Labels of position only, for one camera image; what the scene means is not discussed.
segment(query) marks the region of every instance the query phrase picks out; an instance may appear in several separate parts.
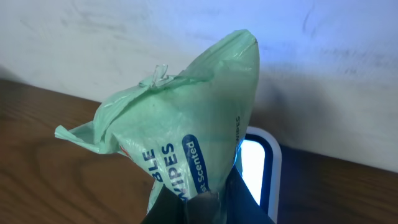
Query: wipes package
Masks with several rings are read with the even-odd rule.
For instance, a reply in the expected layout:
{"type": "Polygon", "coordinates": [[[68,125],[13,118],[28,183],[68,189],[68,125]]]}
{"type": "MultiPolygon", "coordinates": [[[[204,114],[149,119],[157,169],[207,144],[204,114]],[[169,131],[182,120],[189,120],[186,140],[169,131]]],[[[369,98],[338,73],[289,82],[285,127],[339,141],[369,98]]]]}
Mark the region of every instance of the wipes package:
{"type": "Polygon", "coordinates": [[[237,30],[180,74],[166,69],[158,66],[138,86],[109,97],[92,122],[55,130],[93,152],[128,156],[156,180],[150,204],[163,185],[184,201],[223,190],[254,103],[257,41],[237,30]]]}

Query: wood grain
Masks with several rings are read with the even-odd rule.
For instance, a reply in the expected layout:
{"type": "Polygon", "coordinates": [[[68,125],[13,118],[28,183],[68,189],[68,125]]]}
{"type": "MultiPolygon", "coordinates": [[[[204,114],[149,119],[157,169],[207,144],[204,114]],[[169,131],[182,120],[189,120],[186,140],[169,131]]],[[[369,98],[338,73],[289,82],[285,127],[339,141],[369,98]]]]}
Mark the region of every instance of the wood grain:
{"type": "MultiPolygon", "coordinates": [[[[139,223],[153,180],[55,139],[97,102],[0,80],[0,223],[139,223]]],[[[398,174],[282,149],[279,223],[398,223],[398,174]]]]}

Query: crumpled plastic packaging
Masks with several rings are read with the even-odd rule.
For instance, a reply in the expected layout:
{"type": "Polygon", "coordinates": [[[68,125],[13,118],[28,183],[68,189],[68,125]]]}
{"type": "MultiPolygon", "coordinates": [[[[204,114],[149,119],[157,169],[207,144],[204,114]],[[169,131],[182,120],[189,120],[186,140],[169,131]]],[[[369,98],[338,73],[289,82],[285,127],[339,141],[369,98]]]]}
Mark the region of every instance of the crumpled plastic packaging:
{"type": "Polygon", "coordinates": [[[222,196],[246,134],[259,78],[256,38],[237,30],[178,75],[157,66],[138,86],[115,93],[94,120],[55,137],[99,154],[121,153],[187,201],[209,190],[222,196]]]}

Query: plastic bag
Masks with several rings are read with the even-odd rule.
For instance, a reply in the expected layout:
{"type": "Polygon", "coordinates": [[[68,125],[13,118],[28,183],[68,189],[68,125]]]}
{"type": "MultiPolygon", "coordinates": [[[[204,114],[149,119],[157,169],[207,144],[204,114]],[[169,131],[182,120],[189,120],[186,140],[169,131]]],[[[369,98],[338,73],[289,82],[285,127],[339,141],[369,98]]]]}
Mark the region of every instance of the plastic bag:
{"type": "Polygon", "coordinates": [[[55,130],[55,137],[93,152],[130,157],[157,180],[150,205],[163,185],[184,201],[223,191],[254,103],[257,41],[237,30],[179,75],[166,69],[158,66],[138,86],[109,97],[92,122],[55,130]]]}

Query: white wall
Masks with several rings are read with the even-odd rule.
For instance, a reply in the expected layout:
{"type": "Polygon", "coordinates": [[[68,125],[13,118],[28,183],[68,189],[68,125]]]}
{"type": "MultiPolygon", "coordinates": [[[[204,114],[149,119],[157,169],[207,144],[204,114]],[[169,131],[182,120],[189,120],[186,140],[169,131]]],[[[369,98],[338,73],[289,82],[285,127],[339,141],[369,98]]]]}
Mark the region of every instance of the white wall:
{"type": "Polygon", "coordinates": [[[253,126],[398,171],[398,1],[2,0],[10,79],[102,101],[156,64],[177,74],[235,29],[261,51],[253,126]]]}

